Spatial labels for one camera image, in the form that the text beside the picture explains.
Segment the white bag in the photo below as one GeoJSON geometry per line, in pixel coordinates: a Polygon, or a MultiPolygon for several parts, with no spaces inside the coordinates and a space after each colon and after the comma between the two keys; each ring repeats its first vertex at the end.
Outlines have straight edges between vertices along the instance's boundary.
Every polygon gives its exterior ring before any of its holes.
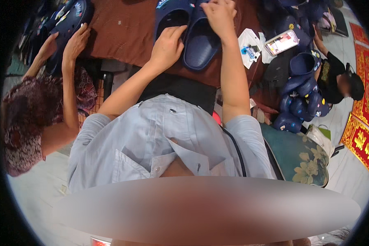
{"type": "Polygon", "coordinates": [[[319,27],[334,33],[336,31],[336,21],[328,8],[328,12],[324,12],[323,17],[319,21],[319,27]]]}
{"type": "Polygon", "coordinates": [[[257,46],[258,48],[258,51],[254,53],[254,58],[251,58],[246,52],[245,54],[241,52],[243,65],[245,65],[247,69],[250,69],[251,64],[253,64],[253,62],[257,62],[258,58],[260,57],[261,47],[263,47],[263,45],[253,30],[249,28],[243,30],[241,35],[238,37],[238,43],[241,50],[251,46],[257,46]]]}
{"type": "Polygon", "coordinates": [[[313,140],[316,144],[320,145],[321,148],[327,153],[328,158],[331,158],[332,154],[335,152],[335,147],[332,145],[331,140],[329,140],[315,125],[310,125],[306,136],[313,140]]]}

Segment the black cap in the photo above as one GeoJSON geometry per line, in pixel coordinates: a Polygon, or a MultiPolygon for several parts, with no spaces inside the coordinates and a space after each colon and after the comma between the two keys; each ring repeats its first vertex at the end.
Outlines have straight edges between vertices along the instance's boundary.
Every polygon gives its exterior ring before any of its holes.
{"type": "Polygon", "coordinates": [[[349,76],[349,83],[351,85],[351,97],[356,101],[361,101],[364,97],[364,82],[362,82],[361,77],[356,73],[352,73],[349,76]]]}

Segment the phone screen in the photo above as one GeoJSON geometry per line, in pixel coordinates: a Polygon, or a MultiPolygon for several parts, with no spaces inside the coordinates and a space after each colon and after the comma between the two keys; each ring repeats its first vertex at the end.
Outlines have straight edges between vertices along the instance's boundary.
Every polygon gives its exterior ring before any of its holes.
{"type": "Polygon", "coordinates": [[[272,55],[277,55],[296,45],[298,45],[298,39],[295,36],[295,32],[288,32],[266,44],[272,55]]]}

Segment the maroon patterned top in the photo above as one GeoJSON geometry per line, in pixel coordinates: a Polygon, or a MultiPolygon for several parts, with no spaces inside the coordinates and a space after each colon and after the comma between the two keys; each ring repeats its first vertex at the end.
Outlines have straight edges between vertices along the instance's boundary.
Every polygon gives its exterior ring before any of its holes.
{"type": "MultiPolygon", "coordinates": [[[[77,67],[74,74],[77,107],[89,111],[97,100],[93,80],[84,68],[77,67]]],[[[63,78],[25,77],[3,103],[4,163],[8,174],[15,177],[45,160],[41,134],[45,127],[63,121],[63,78]]]]}

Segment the pink object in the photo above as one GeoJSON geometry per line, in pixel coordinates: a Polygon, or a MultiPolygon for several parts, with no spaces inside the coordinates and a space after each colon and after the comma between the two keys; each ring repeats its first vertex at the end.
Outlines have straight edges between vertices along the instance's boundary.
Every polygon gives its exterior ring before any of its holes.
{"type": "Polygon", "coordinates": [[[213,119],[215,119],[215,121],[217,122],[217,124],[221,125],[220,116],[215,111],[213,111],[212,117],[213,117],[213,119]]]}

